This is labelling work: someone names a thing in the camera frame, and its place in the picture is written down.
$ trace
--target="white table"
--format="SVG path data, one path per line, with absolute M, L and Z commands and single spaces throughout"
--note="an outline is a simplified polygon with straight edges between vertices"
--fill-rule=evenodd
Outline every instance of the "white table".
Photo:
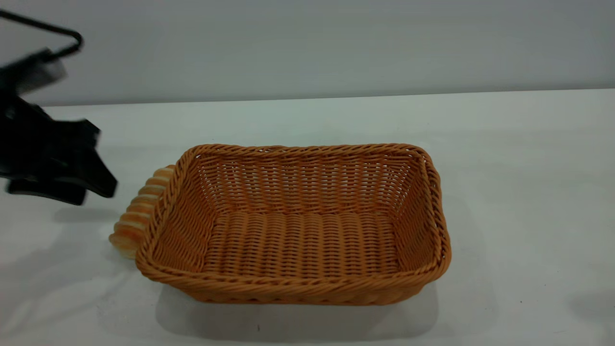
M 47 110 L 100 127 L 119 188 L 81 207 L 0 195 L 4 346 L 615 345 L 615 90 Z M 384 307 L 202 304 L 144 278 L 107 242 L 113 223 L 155 169 L 213 142 L 425 148 L 448 272 Z

